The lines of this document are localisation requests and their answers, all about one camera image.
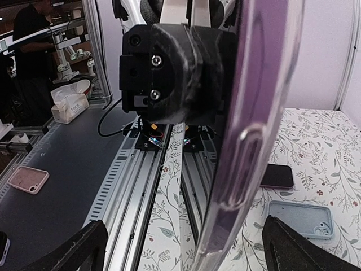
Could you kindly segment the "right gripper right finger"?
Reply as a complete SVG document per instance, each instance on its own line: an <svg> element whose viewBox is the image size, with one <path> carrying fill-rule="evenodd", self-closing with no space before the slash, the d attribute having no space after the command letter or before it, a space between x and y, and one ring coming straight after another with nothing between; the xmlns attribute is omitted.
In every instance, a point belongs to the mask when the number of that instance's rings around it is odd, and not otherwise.
<svg viewBox="0 0 361 271"><path fill-rule="evenodd" d="M314 245L274 216L262 230L268 270L358 270L358 267Z"/></svg>

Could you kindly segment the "light blue phone case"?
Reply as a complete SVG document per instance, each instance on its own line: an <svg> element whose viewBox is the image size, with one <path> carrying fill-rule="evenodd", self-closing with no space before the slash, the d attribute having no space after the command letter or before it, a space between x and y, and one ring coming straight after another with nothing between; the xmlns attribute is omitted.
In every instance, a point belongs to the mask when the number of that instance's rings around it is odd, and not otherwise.
<svg viewBox="0 0 361 271"><path fill-rule="evenodd" d="M277 217L308 239L334 237L332 213L327 207L272 200L268 204L267 215Z"/></svg>

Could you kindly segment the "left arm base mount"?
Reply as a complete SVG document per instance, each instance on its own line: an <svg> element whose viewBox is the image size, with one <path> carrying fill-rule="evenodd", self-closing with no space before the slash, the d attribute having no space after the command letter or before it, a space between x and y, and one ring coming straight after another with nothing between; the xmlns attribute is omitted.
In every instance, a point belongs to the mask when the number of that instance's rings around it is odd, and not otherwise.
<svg viewBox="0 0 361 271"><path fill-rule="evenodd" d="M139 135L135 148L141 151L156 151L165 147L165 126L157 124L143 125L139 129Z"/></svg>

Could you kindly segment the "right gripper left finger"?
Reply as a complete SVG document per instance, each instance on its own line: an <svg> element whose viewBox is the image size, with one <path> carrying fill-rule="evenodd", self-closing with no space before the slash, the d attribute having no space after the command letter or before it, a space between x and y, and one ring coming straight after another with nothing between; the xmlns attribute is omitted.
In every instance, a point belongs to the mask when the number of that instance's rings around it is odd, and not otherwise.
<svg viewBox="0 0 361 271"><path fill-rule="evenodd" d="M27 270L103 270L107 240L103 221L92 221Z"/></svg>

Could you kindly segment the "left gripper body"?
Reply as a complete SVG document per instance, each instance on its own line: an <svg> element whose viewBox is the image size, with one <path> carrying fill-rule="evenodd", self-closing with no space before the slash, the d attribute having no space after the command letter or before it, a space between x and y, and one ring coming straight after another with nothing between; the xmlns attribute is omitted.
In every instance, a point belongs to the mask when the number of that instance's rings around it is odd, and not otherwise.
<svg viewBox="0 0 361 271"><path fill-rule="evenodd" d="M132 27L120 56L122 109L156 124L213 125L226 110L237 43L217 28Z"/></svg>

